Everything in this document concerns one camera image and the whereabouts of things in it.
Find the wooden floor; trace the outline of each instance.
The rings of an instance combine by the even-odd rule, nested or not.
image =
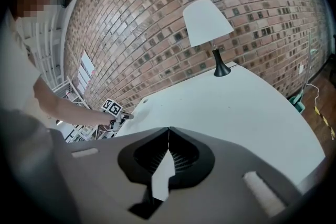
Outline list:
[[[317,98],[317,108],[327,119],[334,131],[336,131],[336,89],[329,81],[329,73],[332,68],[333,65],[329,62],[311,83],[320,89],[319,97]],[[336,139],[331,139],[330,129],[314,110],[314,99],[316,96],[317,89],[307,86],[302,101],[306,109],[302,116],[314,131],[321,143],[325,156],[329,159],[336,152]]]

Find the lamp base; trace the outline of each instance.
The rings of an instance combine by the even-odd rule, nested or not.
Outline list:
[[[216,77],[223,77],[228,75],[231,72],[231,69],[223,63],[219,50],[215,49],[212,51],[212,53],[214,54],[216,60],[216,70],[214,75]]]

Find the white cable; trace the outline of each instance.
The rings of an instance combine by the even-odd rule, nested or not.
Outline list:
[[[319,97],[319,92],[320,92],[320,89],[318,88],[318,87],[316,87],[315,85],[313,85],[313,84],[307,84],[307,85],[310,85],[310,86],[313,86],[314,88],[316,88],[317,89],[317,96],[315,97],[315,106],[317,107],[317,105],[316,105],[316,99]]]

